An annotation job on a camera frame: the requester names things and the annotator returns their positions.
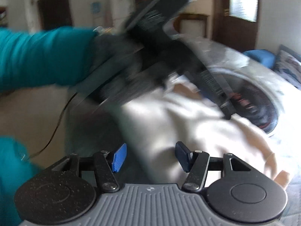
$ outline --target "blue cushion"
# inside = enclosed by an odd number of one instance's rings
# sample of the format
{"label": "blue cushion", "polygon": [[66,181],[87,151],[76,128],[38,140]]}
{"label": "blue cushion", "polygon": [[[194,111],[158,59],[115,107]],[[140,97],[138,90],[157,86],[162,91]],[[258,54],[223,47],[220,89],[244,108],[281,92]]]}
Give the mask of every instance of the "blue cushion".
{"label": "blue cushion", "polygon": [[274,67],[276,55],[271,53],[270,51],[264,49],[251,50],[251,51],[246,51],[243,54],[261,63],[262,65],[264,65],[269,69],[272,69]]}

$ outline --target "white towel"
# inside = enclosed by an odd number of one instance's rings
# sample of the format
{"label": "white towel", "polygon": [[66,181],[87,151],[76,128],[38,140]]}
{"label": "white towel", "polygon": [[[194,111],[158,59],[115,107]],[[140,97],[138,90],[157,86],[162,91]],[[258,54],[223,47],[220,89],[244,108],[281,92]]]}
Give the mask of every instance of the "white towel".
{"label": "white towel", "polygon": [[[156,89],[123,105],[115,116],[128,145],[157,183],[181,186],[187,177],[175,157],[177,141],[213,157],[233,153],[283,188],[291,179],[264,131],[236,114],[222,119],[219,108],[188,83],[176,84],[168,93]],[[205,186],[219,178],[219,172],[209,172]]]}

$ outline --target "wooden door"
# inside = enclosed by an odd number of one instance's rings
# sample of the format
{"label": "wooden door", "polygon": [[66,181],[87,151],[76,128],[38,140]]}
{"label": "wooden door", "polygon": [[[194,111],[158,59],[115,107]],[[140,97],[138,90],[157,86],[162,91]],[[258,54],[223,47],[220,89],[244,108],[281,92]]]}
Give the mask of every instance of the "wooden door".
{"label": "wooden door", "polygon": [[73,25],[69,0],[39,0],[38,7],[44,30]]}
{"label": "wooden door", "polygon": [[213,40],[240,52],[253,50],[259,0],[215,0]]}

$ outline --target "washing machine drum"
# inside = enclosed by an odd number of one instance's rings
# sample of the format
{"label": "washing machine drum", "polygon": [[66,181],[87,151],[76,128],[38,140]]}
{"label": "washing machine drum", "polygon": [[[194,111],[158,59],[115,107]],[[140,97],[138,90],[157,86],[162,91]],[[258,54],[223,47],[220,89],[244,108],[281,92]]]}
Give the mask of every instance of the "washing machine drum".
{"label": "washing machine drum", "polygon": [[278,123],[275,105],[263,90],[252,84],[246,77],[222,68],[215,68],[212,74],[222,76],[232,89],[231,103],[237,114],[247,118],[267,134],[271,133]]}

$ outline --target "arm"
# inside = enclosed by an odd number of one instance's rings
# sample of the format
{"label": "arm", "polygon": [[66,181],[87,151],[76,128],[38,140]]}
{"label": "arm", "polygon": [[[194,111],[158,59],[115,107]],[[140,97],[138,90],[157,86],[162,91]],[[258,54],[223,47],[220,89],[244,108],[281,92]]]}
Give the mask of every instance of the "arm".
{"label": "arm", "polygon": [[71,27],[36,34],[0,30],[0,92],[75,85],[89,74],[95,36],[92,30]]}

